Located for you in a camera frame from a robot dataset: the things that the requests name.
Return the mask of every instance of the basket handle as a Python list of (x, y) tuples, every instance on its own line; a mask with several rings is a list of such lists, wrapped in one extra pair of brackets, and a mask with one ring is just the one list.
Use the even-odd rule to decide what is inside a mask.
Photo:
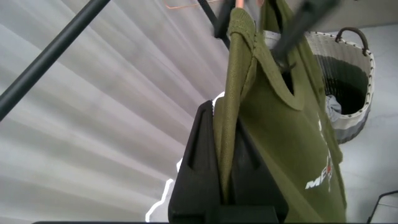
[(351, 32), (354, 32), (354, 33), (356, 33), (356, 34), (359, 35), (359, 37), (360, 37), (361, 40), (362, 40), (362, 44), (363, 44), (362, 53), (363, 53), (364, 56), (366, 56), (366, 51), (369, 50), (368, 40), (366, 40), (365, 34), (363, 34), (362, 31), (360, 31), (359, 29), (357, 29), (357, 28), (355, 28), (355, 27), (345, 27), (345, 28), (342, 28), (342, 29), (338, 32), (335, 41), (336, 41), (336, 42), (341, 41), (341, 35), (342, 35), (343, 32), (346, 31), (346, 30), (351, 31)]

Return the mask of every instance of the woven basket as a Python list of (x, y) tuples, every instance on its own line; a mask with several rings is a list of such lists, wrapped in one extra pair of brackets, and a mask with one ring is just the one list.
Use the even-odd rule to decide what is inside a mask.
[[(341, 38), (346, 30), (360, 36), (363, 48)], [(265, 37), (266, 44), (272, 47), (279, 34), (266, 31)], [(365, 35), (357, 28), (343, 28), (337, 36), (308, 32), (306, 38), (322, 68), (326, 96), (335, 96), (341, 105), (342, 112), (332, 126), (342, 144), (356, 137), (368, 119), (374, 92), (374, 56)]]

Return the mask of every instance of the green tank top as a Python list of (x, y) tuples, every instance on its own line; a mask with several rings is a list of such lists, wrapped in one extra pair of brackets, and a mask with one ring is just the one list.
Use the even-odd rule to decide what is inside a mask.
[[(291, 11), (284, 1), (277, 2), (286, 21)], [(267, 23), (272, 25), (268, 18), (262, 20), (265, 28)], [(325, 113), (322, 72), (308, 43), (301, 41), (287, 56), (290, 64), (296, 64), (291, 71), (291, 93), (262, 32), (256, 32), (245, 10), (233, 9), (229, 33), (225, 96), (216, 101), (214, 111), (224, 198), (239, 116), (289, 204), (286, 222), (345, 222), (346, 200), (339, 168), (343, 156)]]

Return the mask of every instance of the white and gray basket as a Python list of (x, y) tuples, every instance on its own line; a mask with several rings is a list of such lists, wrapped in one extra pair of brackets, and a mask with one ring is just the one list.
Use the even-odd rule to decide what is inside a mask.
[[(363, 48), (341, 38), (346, 30), (360, 36)], [(266, 44), (272, 47), (279, 34), (266, 31), (265, 37)], [(355, 138), (368, 119), (374, 92), (374, 56), (365, 35), (357, 28), (343, 28), (337, 36), (308, 32), (306, 37), (323, 71), (326, 96), (333, 95), (341, 105), (341, 112), (336, 112), (331, 123), (342, 144)]]

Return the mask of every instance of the floor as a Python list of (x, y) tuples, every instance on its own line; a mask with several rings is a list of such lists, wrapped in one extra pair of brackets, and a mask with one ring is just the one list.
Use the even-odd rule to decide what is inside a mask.
[[(344, 161), (340, 165), (345, 180), (348, 222), (364, 223), (377, 198), (398, 190), (398, 25), (361, 29), (375, 56), (375, 92), (371, 112), (362, 132), (341, 145)], [(345, 40), (361, 43), (354, 33)], [(167, 204), (174, 183), (166, 190), (151, 215), (152, 222), (167, 221)]]

